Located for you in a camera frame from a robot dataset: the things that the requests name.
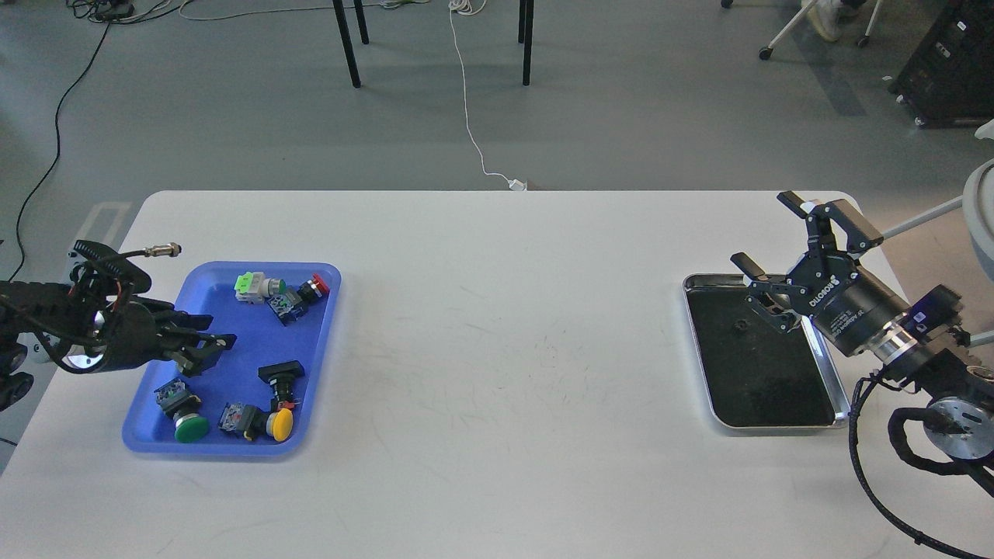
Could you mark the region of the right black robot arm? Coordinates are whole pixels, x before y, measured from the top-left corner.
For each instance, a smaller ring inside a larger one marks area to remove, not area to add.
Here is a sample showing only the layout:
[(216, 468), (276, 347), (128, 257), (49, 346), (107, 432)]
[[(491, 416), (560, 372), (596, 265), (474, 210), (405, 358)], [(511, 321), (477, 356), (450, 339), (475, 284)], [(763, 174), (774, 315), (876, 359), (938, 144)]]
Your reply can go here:
[(877, 511), (916, 544), (948, 556), (969, 552), (912, 527), (884, 505), (867, 483), (858, 450), (858, 421), (874, 389), (929, 395), (918, 408), (892, 411), (892, 449), (910, 467), (936, 475), (965, 475), (992, 492), (992, 371), (969, 351), (958, 293), (935, 286), (915, 304), (860, 264), (885, 234), (847, 200), (805, 201), (777, 196), (805, 223), (806, 252), (784, 275), (764, 272), (747, 254), (732, 262), (743, 272), (748, 305), (778, 332), (808, 322), (846, 356), (869, 352), (881, 368), (860, 378), (850, 404), (848, 450), (860, 487)]

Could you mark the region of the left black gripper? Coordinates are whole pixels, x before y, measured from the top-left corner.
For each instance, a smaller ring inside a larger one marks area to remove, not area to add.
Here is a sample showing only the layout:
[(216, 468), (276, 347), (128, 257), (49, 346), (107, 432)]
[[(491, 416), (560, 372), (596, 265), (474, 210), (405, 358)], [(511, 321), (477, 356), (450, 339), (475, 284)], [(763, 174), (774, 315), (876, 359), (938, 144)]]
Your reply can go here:
[(99, 371), (129, 370), (152, 360), (175, 359), (176, 370), (196, 377), (214, 367), (221, 353), (237, 343), (235, 334), (207, 334), (185, 344), (179, 329), (205, 332), (214, 320), (210, 314), (188, 314), (172, 302), (131, 300), (117, 316), (104, 350)]

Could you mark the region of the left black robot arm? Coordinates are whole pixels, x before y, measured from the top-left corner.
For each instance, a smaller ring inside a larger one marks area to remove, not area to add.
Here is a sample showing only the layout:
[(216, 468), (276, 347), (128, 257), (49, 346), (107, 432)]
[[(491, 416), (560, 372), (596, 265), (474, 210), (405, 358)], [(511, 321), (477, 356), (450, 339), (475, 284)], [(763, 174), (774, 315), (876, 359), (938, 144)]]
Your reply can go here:
[(31, 333), (50, 361), (75, 374), (131, 370), (154, 360), (173, 361), (187, 377), (201, 375), (237, 342), (210, 332), (213, 316), (188, 314), (171, 302), (150, 300), (148, 273), (135, 257), (177, 257), (175, 243), (115, 252), (79, 238), (70, 251), (67, 282), (2, 283), (2, 396), (7, 409), (29, 393), (34, 377), (20, 370)]

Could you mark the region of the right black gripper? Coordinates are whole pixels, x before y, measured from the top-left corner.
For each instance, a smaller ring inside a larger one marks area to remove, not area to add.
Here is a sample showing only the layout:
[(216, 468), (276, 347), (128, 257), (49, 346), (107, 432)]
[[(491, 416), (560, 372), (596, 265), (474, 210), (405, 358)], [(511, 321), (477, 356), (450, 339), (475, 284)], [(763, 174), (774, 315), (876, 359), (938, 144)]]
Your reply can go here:
[[(779, 333), (810, 319), (842, 354), (859, 353), (909, 304), (858, 262), (830, 258), (859, 258), (883, 244), (883, 233), (847, 200), (805, 202), (793, 191), (778, 193), (777, 200), (805, 220), (808, 248), (786, 275), (770, 275), (745, 252), (735, 252), (730, 259), (742, 270), (746, 303)], [(834, 224), (846, 235), (844, 251)]]

